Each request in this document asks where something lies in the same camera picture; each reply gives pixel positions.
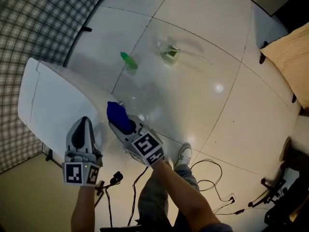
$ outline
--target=checkered blanket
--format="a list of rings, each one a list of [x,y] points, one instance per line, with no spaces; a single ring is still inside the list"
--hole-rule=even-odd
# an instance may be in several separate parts
[[[27,60],[63,65],[99,1],[0,0],[0,173],[42,150],[17,114]]]

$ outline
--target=power cord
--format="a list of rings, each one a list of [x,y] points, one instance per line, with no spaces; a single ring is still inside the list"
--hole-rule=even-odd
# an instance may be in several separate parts
[[[234,200],[234,199],[233,199],[233,201],[232,201],[231,203],[228,203],[228,204],[226,204],[226,205],[223,205],[223,206],[221,206],[221,207],[219,207],[219,208],[213,210],[212,212],[214,212],[214,214],[216,214],[216,213],[219,212],[222,208],[224,208],[224,207],[226,207],[226,206],[229,206],[230,204],[233,204],[233,203],[235,203],[235,200]]]
[[[136,188],[135,188],[135,185],[136,183],[138,182],[138,180],[143,176],[143,174],[147,171],[148,167],[145,168],[145,170],[143,171],[143,173],[141,173],[139,175],[139,177],[136,178],[136,180],[134,181],[132,187],[133,187],[133,191],[134,191],[134,196],[133,196],[133,204],[132,204],[132,212],[131,212],[131,216],[130,216],[130,219],[129,219],[129,222],[127,223],[127,226],[129,227],[130,224],[131,224],[131,220],[133,218],[133,215],[134,215],[134,210],[135,210],[135,199],[136,199]]]
[[[102,184],[99,186],[99,187],[95,187],[95,190],[99,192],[102,192],[101,196],[99,197],[98,201],[95,203],[95,207],[97,206],[97,204],[99,203],[100,199],[102,198],[104,192],[105,191],[105,194],[106,194],[106,197],[107,197],[107,202],[108,202],[108,210],[110,212],[110,224],[111,224],[111,228],[112,228],[112,211],[111,211],[111,199],[110,199],[110,194],[108,193],[107,189],[112,187],[112,186],[115,186],[115,185],[119,185],[120,184],[120,181],[123,179],[123,175],[118,171],[117,173],[115,173],[113,175],[113,178],[111,178],[110,180],[110,184],[107,185],[107,186],[103,186],[104,185],[104,182],[102,182]]]
[[[191,168],[190,168],[190,169],[192,170],[192,169],[193,169],[193,167],[194,167],[195,165],[197,165],[197,164],[199,164],[199,163],[201,163],[201,162],[210,162],[210,163],[213,163],[213,164],[217,165],[217,166],[220,168],[220,171],[221,171],[220,176],[219,176],[219,178],[217,179],[217,181],[216,181],[215,183],[213,183],[213,182],[212,182],[212,184],[213,184],[213,186],[212,186],[212,187],[209,187],[209,188],[206,188],[206,189],[204,189],[204,190],[201,190],[201,191],[207,191],[207,190],[210,190],[210,189],[212,189],[212,188],[215,188],[215,187],[216,187],[216,185],[218,184],[218,182],[221,180],[221,177],[222,177],[223,171],[222,171],[221,166],[220,166],[218,163],[216,163],[216,162],[214,162],[213,160],[211,160],[211,159],[204,159],[204,160],[200,160],[200,161],[198,161],[198,162],[194,163],[194,164],[191,166]],[[211,181],[209,181],[209,180],[200,180],[200,181],[198,181],[198,183],[203,182],[203,181],[211,182]]]
[[[238,215],[238,214],[241,214],[241,213],[243,213],[244,211],[250,210],[250,209],[263,209],[263,210],[269,210],[269,209],[267,209],[267,208],[248,208],[248,209],[241,209],[241,210],[236,211],[236,212],[234,212],[234,213],[219,213],[219,214],[217,214],[217,215]]]

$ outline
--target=tile grout line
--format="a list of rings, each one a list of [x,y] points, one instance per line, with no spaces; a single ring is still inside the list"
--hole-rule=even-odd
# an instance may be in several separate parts
[[[242,55],[242,58],[241,58],[241,63],[243,65],[245,65],[242,60],[243,60],[243,57],[244,57],[244,54],[245,54],[245,50],[246,50],[246,46],[247,46],[247,41],[248,41],[248,37],[249,37],[249,32],[250,32],[250,26],[251,26],[251,17],[252,17],[252,12],[253,12],[253,2],[251,3],[251,13],[250,13],[250,22],[249,22],[249,30],[248,30],[248,35],[247,35],[247,40],[246,40],[246,44],[245,44],[245,49],[243,50],[243,55]],[[275,93],[276,95],[279,96],[279,98],[284,102],[284,104],[288,107],[288,109],[291,111],[291,109],[289,108],[288,104],[285,103],[285,101],[280,97],[280,95],[262,78],[260,77],[257,73],[254,72],[254,74],[256,74],[260,79],[262,79]]]
[[[210,41],[204,39],[203,37],[201,37],[201,36],[199,36],[199,35],[197,35],[197,34],[191,32],[191,31],[189,31],[189,30],[187,30],[187,29],[183,29],[183,28],[181,28],[181,27],[179,27],[179,26],[177,26],[177,25],[174,25],[174,24],[172,24],[172,23],[169,23],[169,22],[167,22],[167,21],[158,19],[158,18],[156,18],[156,17],[153,17],[153,18],[156,19],[156,20],[158,20],[158,21],[162,21],[162,22],[168,23],[168,24],[170,24],[170,25],[172,25],[172,26],[175,26],[175,27],[177,27],[177,28],[179,28],[179,29],[185,30],[185,31],[187,31],[187,32],[189,32],[189,33],[191,33],[191,34],[193,34],[193,35],[195,35],[195,36],[197,36],[197,37],[199,37],[199,38],[201,38],[201,39],[207,41],[208,43],[214,45],[215,47],[217,47],[217,48],[219,48],[220,50],[224,51],[225,53],[229,54],[231,57],[233,57],[233,58],[236,59],[239,63],[241,63],[241,61],[240,61],[239,59],[237,59],[236,57],[234,57],[233,55],[231,55],[231,54],[228,53],[227,51],[223,50],[223,49],[220,48],[219,46],[215,45],[214,43],[212,43],[212,42],[210,42]]]
[[[211,156],[211,155],[208,155],[208,154],[206,154],[206,153],[203,153],[203,152],[200,152],[200,153],[202,153],[202,154],[204,154],[204,155],[206,155],[206,156],[209,156],[209,157],[211,157],[211,158],[214,158],[214,159],[216,159],[216,160],[222,161],[222,162],[224,162],[224,163],[226,163],[226,164],[228,164],[228,165],[231,165],[231,166],[233,166],[233,167],[242,169],[242,170],[247,171],[247,172],[250,172],[250,173],[252,173],[252,174],[256,174],[256,175],[258,175],[258,176],[262,176],[262,175],[260,175],[260,174],[255,173],[255,172],[252,172],[252,171],[250,171],[250,170],[247,170],[247,169],[244,169],[244,168],[240,168],[240,167],[238,167],[238,166],[236,166],[236,165],[233,165],[233,164],[228,163],[228,162],[226,162],[226,161],[220,160],[220,159],[218,159],[218,158],[216,158],[216,157],[213,157],[213,156]]]
[[[210,136],[211,136],[211,134],[212,134],[214,128],[216,127],[216,125],[217,125],[217,123],[218,123],[218,121],[219,121],[219,118],[221,117],[221,114],[222,114],[222,112],[223,112],[223,110],[224,110],[224,108],[225,108],[225,106],[226,106],[226,103],[227,103],[227,101],[228,101],[228,98],[230,97],[230,95],[231,95],[231,93],[232,93],[234,84],[235,84],[235,82],[236,82],[236,79],[237,79],[237,76],[238,76],[238,73],[239,73],[239,70],[240,70],[240,66],[241,66],[241,63],[239,63],[239,68],[238,68],[238,71],[237,71],[237,73],[236,73],[235,80],[234,80],[233,85],[232,85],[232,87],[231,87],[231,91],[230,91],[230,93],[229,93],[228,96],[227,96],[226,102],[224,103],[224,106],[223,106],[223,108],[222,108],[222,110],[221,110],[221,113],[220,113],[220,115],[219,115],[219,117],[218,117],[216,123],[214,124],[214,126],[213,126],[213,128],[212,128],[212,130],[211,130],[211,132],[210,132],[210,134],[209,134],[209,136],[208,136],[208,138],[206,139],[204,145],[202,146],[200,152],[202,152],[202,149],[204,148],[205,144],[207,143],[208,139],[210,138]]]
[[[152,20],[152,17],[149,17],[149,18],[150,18],[150,20],[149,20],[148,24],[146,25],[146,27],[145,27],[143,33],[141,33],[141,35],[140,35],[139,39],[137,40],[135,46],[133,47],[133,50],[131,51],[130,55],[133,53],[135,47],[136,47],[137,44],[139,43],[141,37],[143,36],[144,32],[146,31],[148,25],[150,24],[150,22],[151,22],[151,20]],[[115,86],[114,86],[114,88],[112,89],[112,94],[113,94],[113,92],[114,92],[114,90],[115,90],[115,88],[116,88],[116,86],[117,86],[117,83],[118,83],[118,81],[119,81],[119,79],[120,79],[120,77],[121,77],[121,74],[122,74],[122,72],[124,71],[125,67],[126,67],[126,64],[124,65],[124,67],[122,68],[122,70],[121,70],[121,72],[120,72],[120,74],[119,74],[119,76],[118,76],[118,79],[117,79],[117,81],[116,81],[116,83],[115,83]]]
[[[170,137],[167,137],[166,135],[163,135],[162,133],[159,133],[159,132],[157,132],[156,130],[155,130],[155,132],[158,133],[158,134],[160,134],[161,136],[164,136],[164,137],[166,137],[166,138],[168,138],[168,139],[170,139],[170,140],[173,140],[173,141],[176,142],[176,143],[179,143],[179,144],[181,144],[181,145],[184,145],[184,144],[185,144],[185,143],[178,142],[177,140],[172,139],[172,138],[170,138]]]
[[[189,166],[189,167],[191,167],[191,166],[194,164],[195,160],[197,159],[197,157],[199,156],[199,154],[200,154],[200,153],[201,153],[201,152],[200,152],[200,151],[198,151],[197,156],[194,158],[194,160],[192,161],[192,163],[190,164],[190,166]]]
[[[154,15],[152,16],[152,18],[155,16],[155,14],[158,12],[158,10],[161,8],[162,4],[165,2],[165,0],[163,0],[163,2],[160,4],[159,8],[156,10],[156,12],[154,13]]]
[[[251,1],[249,28],[248,28],[248,34],[247,34],[247,38],[246,38],[245,48],[243,49],[242,58],[241,58],[241,61],[240,61],[241,63],[242,63],[242,60],[243,60],[243,56],[245,55],[245,50],[246,50],[247,41],[248,41],[248,37],[249,37],[250,26],[251,26],[251,16],[252,16],[252,10],[253,10],[253,2]]]
[[[286,105],[286,107],[288,108],[288,110],[293,113],[293,111],[291,111],[291,109],[289,108],[288,104],[285,103],[285,101],[280,97],[280,95],[262,78],[260,77],[257,73],[255,73],[253,70],[251,70],[247,65],[245,65],[244,63],[242,63],[244,66],[246,66],[250,71],[252,71],[258,78],[260,78],[272,91],[274,91],[274,93],[280,98],[280,100],[282,100],[282,102]]]
[[[131,11],[131,10],[124,10],[124,9],[119,9],[119,8],[114,8],[114,7],[109,7],[109,6],[101,6],[102,8],[109,8],[109,9],[113,9],[113,10],[122,10],[122,11],[127,11],[127,12],[131,12],[131,13],[135,13],[135,14],[138,14],[138,15],[143,15],[143,16],[147,16],[149,18],[152,18],[152,16],[150,15],[146,15],[146,14],[142,14],[142,13],[138,13],[138,12],[135,12],[135,11]]]

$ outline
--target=jeans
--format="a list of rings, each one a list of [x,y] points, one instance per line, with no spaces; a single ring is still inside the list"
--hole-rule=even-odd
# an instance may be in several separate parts
[[[197,180],[187,165],[179,165],[174,171],[199,191]],[[153,227],[172,229],[172,225],[168,220],[168,197],[168,192],[153,173],[140,193],[138,202],[139,224],[152,224]],[[174,229],[177,231],[191,231],[186,218],[181,212],[178,212]]]
[[[307,154],[290,148],[287,152],[286,161],[284,167],[292,168],[299,172],[299,179],[306,183],[309,187],[309,157]]]

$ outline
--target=human arm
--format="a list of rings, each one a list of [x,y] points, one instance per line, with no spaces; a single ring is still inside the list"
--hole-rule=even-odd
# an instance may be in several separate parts
[[[163,160],[157,161],[152,168],[176,206],[186,217],[192,232],[198,232],[210,224],[220,223],[203,195],[176,174]]]
[[[95,188],[80,187],[75,209],[71,218],[72,232],[94,232]]]

